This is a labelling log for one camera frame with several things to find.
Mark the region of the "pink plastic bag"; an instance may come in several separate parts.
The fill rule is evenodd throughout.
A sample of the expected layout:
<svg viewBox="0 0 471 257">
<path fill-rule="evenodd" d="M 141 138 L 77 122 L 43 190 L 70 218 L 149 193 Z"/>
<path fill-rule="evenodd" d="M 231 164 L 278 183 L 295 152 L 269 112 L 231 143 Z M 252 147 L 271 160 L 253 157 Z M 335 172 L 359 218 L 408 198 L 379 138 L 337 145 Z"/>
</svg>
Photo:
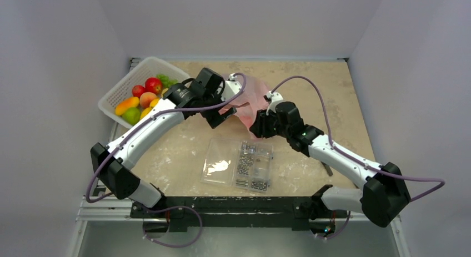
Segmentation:
<svg viewBox="0 0 471 257">
<path fill-rule="evenodd" d="M 265 81 L 247 76 L 244 92 L 237 99 L 220 109 L 219 112 L 225 113 L 230 107 L 236 108 L 237 111 L 234 115 L 249 130 L 255 122 L 257 111 L 266 110 L 268 107 L 268 102 L 264 99 L 268 91 Z"/>
</svg>

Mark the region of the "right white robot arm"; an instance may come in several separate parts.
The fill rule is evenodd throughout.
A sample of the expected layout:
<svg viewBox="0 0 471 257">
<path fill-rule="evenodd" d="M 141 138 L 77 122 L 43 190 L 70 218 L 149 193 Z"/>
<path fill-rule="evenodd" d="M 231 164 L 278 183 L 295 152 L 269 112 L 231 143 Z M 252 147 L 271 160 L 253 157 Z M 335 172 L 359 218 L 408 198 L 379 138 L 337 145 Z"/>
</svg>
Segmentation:
<svg viewBox="0 0 471 257">
<path fill-rule="evenodd" d="M 411 202 L 399 167 L 381 165 L 336 147 L 324 131 L 305 124 L 293 102 L 281 102 L 274 110 L 258 110 L 249 129 L 257 138 L 280 136 L 290 147 L 335 169 L 354 183 L 354 189 L 325 185 L 312 195 L 311 218 L 334 210 L 364 214 L 373 224 L 385 228 Z"/>
</svg>

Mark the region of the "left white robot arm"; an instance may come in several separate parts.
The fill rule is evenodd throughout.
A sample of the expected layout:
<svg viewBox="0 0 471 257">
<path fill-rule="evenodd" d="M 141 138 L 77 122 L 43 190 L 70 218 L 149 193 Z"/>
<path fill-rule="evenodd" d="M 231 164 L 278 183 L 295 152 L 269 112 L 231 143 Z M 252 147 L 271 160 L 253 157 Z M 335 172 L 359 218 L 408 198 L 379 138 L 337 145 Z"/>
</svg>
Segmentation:
<svg viewBox="0 0 471 257">
<path fill-rule="evenodd" d="M 236 112 L 220 109 L 234 101 L 247 84 L 243 73 L 233 73 L 228 79 L 209 68 L 203 68 L 196 78 L 172 85 L 157 105 L 136 125 L 118 139 L 91 148 L 94 174 L 86 190 L 86 201 L 91 198 L 94 182 L 100 180 L 117 199 L 129 198 L 144 206 L 144 211 L 157 218 L 164 214 L 164 194 L 151 183 L 132 173 L 142 155 L 166 132 L 187 118 L 201 114 L 215 128 Z"/>
</svg>

